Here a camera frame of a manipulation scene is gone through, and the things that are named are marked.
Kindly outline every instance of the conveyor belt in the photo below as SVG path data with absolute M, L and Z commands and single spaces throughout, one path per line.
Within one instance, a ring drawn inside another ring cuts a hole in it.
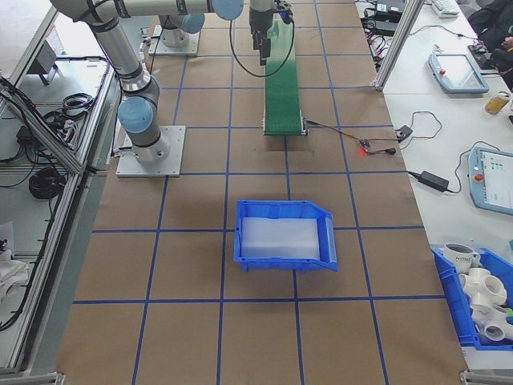
M 271 56 L 267 59 L 265 73 L 273 73 L 287 56 L 293 26 L 275 20 L 268 36 L 271 39 Z M 275 74 L 265 78 L 265 135 L 304 135 L 297 90 L 296 50 L 293 47 L 287 63 Z

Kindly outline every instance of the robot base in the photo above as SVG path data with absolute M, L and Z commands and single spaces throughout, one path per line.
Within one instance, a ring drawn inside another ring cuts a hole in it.
M 153 37 L 159 37 L 162 27 L 160 25 L 155 26 L 155 31 L 153 32 Z M 200 34 L 187 34 L 188 40 L 181 47 L 168 47 L 160 42 L 157 46 L 156 38 L 151 40 L 150 49 L 148 54 L 150 56 L 197 56 L 198 55 L 198 46 L 200 45 Z
M 180 176 L 182 155 L 184 154 L 185 126 L 162 126 L 160 131 L 170 144 L 169 155 L 160 162 L 141 163 L 132 151 L 123 152 L 119 157 L 116 176 Z M 131 146 L 128 136 L 123 146 Z

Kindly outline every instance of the white pvc pipe fitting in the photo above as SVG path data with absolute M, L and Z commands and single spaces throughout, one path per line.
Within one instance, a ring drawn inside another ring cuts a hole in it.
M 493 305 L 486 313 L 474 310 L 472 321 L 479 328 L 479 333 L 492 341 L 513 339 L 513 325 L 507 323 L 507 312 L 500 306 Z
M 487 269 L 472 268 L 468 275 L 460 274 L 459 281 L 471 300 L 473 310 L 486 313 L 493 305 L 500 306 L 506 302 L 504 284 Z

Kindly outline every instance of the power adapter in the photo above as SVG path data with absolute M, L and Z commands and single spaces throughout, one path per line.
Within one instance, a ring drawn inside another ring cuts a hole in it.
M 449 191 L 447 187 L 449 186 L 449 181 L 441 178 L 440 176 L 436 176 L 431 174 L 428 171 L 422 171 L 420 174 L 418 172 L 408 172 L 413 178 L 418 180 L 420 183 L 425 184 L 435 190 L 438 190 L 442 193 L 445 191 Z
M 411 135 L 412 132 L 413 132 L 413 130 L 411 128 L 404 125 L 395 131 L 395 135 L 398 138 L 398 142 L 401 143 L 403 140 L 407 139 Z

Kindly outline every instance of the metal shelf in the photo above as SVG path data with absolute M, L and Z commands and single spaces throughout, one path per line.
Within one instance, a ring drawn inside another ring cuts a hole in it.
M 60 151 L 55 151 L 52 146 L 48 145 L 46 138 L 43 143 L 45 147 L 50 149 L 55 156 L 65 164 L 66 160 L 71 160 L 76 173 L 68 176 L 67 184 L 63 190 L 63 195 L 59 206 L 55 209 L 55 221 L 48 230 L 48 242 L 44 250 L 43 258 L 35 271 L 34 281 L 24 310 L 17 322 L 8 330 L 0 332 L 0 375 L 5 373 L 17 373 L 20 371 L 20 365 L 29 349 L 26 349 L 27 337 L 29 335 L 36 310 L 39 308 L 39 302 L 42 296 L 43 288 L 46 285 L 46 278 L 52 267 L 57 248 L 59 246 L 59 238 L 63 233 L 64 226 L 67 222 L 68 211 L 72 206 L 77 188 L 83 178 L 82 171 L 95 154 L 96 145 L 101 146 L 103 143 L 98 142 L 96 138 L 97 132 L 102 132 L 105 127 L 110 127 L 115 118 L 117 102 L 119 100 L 119 84 L 115 79 L 115 72 L 102 59 L 95 58 L 63 58 L 59 57 L 57 62 L 59 71 L 55 75 L 50 85 L 45 86 L 37 75 L 25 75 L 26 68 L 30 65 L 34 53 L 40 47 L 46 32 L 50 29 L 55 19 L 56 12 L 47 0 L 19 0 L 16 5 L 3 4 L 0 5 L 0 24 L 2 27 L 10 28 L 12 24 L 25 19 L 23 12 L 29 14 L 28 19 L 32 19 L 31 7 L 35 9 L 40 20 L 35 30 L 30 30 L 31 34 L 35 34 L 30 44 L 20 43 L 20 40 L 14 40 L 16 45 L 26 47 L 22 57 L 16 57 L 19 63 L 10 71 L 9 80 L 12 84 L 19 87 L 30 99 L 35 103 L 36 108 L 41 114 L 53 111 L 61 106 L 62 100 L 71 94 L 84 92 L 96 97 L 95 106 L 89 111 L 86 119 L 79 123 L 79 128 L 83 127 L 79 133 L 79 146 L 70 151 L 65 149 L 61 144 Z M 4 18 L 9 19 L 9 23 L 3 22 Z M 57 21 L 55 29 L 58 33 L 62 33 L 63 23 Z M 71 30 L 66 29 L 66 34 L 72 34 Z M 78 34 L 74 34 L 75 43 L 85 39 L 91 42 L 92 33 L 87 28 L 80 26 Z M 64 48 L 66 48 L 67 40 L 62 39 Z M 5 39 L 0 43 L 0 48 L 6 44 Z M 89 55 L 99 55 L 101 50 L 98 46 L 93 47 L 87 53 Z M 0 59 L 0 68 L 6 68 L 5 61 Z M 18 151 L 18 143 L 16 141 L 16 133 L 22 125 L 21 121 L 13 118 L 13 114 L 7 108 L 4 108 L 0 102 L 0 158 L 13 156 Z M 36 136 L 41 140 L 40 136 L 48 136 L 44 131 L 34 129 Z M 33 167 L 26 157 L 22 157 L 8 165 L 0 165 L 0 185 L 14 184 L 22 180 L 31 172 L 38 171 L 41 167 Z M 41 239 L 44 238 L 48 220 L 50 218 L 50 210 L 48 201 L 40 201 L 33 198 L 28 191 L 28 178 L 19 186 L 13 188 L 0 188 L 0 224 L 13 221 L 14 226 L 14 251 L 16 258 L 33 261 L 42 246 Z M 10 317 L 10 312 L 18 309 L 22 301 L 24 289 L 18 289 L 17 293 L 6 299 L 0 305 L 0 322 L 5 322 Z
M 18 180 L 20 176 L 24 176 L 24 174 L 17 175 L 16 177 L 18 178 Z M 8 179 L 14 179 L 14 175 L 0 177 L 0 180 Z M 34 317 L 34 313 L 37 308 L 40 295 L 42 293 L 42 288 L 46 281 L 46 276 L 48 275 L 48 271 L 50 269 L 53 256 L 55 255 L 55 250 L 57 249 L 57 246 L 59 244 L 60 234 L 63 230 L 63 226 L 66 221 L 68 209 L 70 208 L 71 202 L 75 195 L 75 190 L 79 184 L 79 179 L 80 175 L 70 176 L 66 184 L 66 187 L 64 188 L 63 197 L 58 208 L 56 208 L 55 222 L 52 225 L 48 235 L 48 242 L 46 244 L 44 257 L 41 260 L 38 269 L 35 273 L 34 282 L 30 289 L 30 293 L 26 301 L 26 305 L 22 315 L 10 329 L 0 332 L 0 373 L 16 372 L 18 369 L 18 365 L 21 363 L 21 358 L 23 356 L 22 350 L 25 346 L 26 336 L 28 335 L 30 324 Z M 30 197 L 30 199 L 26 200 L 26 203 L 30 203 L 30 201 L 35 201 L 35 199 L 33 197 Z M 47 219 L 50 217 L 47 201 L 43 201 L 42 205 L 46 206 L 46 214 L 43 218 Z M 29 207 L 30 205 L 19 206 L 17 214 L 19 215 L 21 213 L 29 212 Z M 16 242 L 16 238 L 22 237 L 23 233 L 19 231 L 15 223 L 14 241 Z M 41 230 L 45 232 L 46 226 L 44 228 L 38 229 L 38 231 Z M 35 258 L 35 255 L 26 257 L 32 258 L 33 260 Z M 0 320 L 5 319 L 8 312 L 18 308 L 19 303 L 22 300 L 22 295 L 23 290 L 20 290 L 18 293 L 16 293 L 15 296 L 10 298 L 8 302 L 4 302 L 0 305 Z

